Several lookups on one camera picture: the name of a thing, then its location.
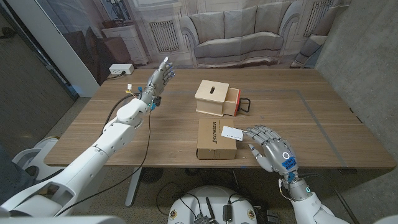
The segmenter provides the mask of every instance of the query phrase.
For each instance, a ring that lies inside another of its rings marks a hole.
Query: white card
[[[243,140],[243,132],[246,132],[246,131],[236,129],[236,128],[231,128],[228,126],[224,126],[221,136],[242,141]]]

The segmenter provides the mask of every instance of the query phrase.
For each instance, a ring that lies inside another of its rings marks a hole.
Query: power outlet
[[[113,64],[110,66],[109,71],[112,75],[120,75],[123,71],[129,75],[134,71],[134,66],[132,64]]]

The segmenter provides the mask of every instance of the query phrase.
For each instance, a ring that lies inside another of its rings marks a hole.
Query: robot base
[[[206,203],[206,198],[209,198],[215,220],[218,223],[225,223],[223,220],[223,207],[228,203],[229,196],[236,192],[227,189],[226,187],[220,186],[203,186],[195,188],[189,191],[190,194],[195,195],[200,202],[201,211],[203,216],[211,218],[210,210]],[[196,216],[200,214],[198,201],[191,195],[184,195],[182,201],[192,209]],[[257,224],[257,217],[254,213],[252,205],[243,199],[240,195],[234,195],[231,197],[231,202],[236,201],[232,204],[232,220],[228,223],[245,223],[245,224]],[[185,206],[180,199],[176,200],[170,209],[168,224],[189,224],[193,223],[195,217],[193,213]]]

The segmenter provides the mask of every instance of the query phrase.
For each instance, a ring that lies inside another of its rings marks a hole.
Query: radiator
[[[159,52],[172,52],[180,50],[173,21],[150,22],[157,50]]]
[[[321,18],[333,4],[333,0],[317,1],[313,3],[310,19],[307,28],[305,28],[304,37],[309,37],[312,31],[317,27]]]

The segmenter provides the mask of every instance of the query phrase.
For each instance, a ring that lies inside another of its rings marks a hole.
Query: white cabinet
[[[102,30],[106,37],[122,37],[124,44],[126,44],[131,60],[135,64],[147,65],[148,57],[142,47],[141,41],[138,38],[135,25],[116,27]]]

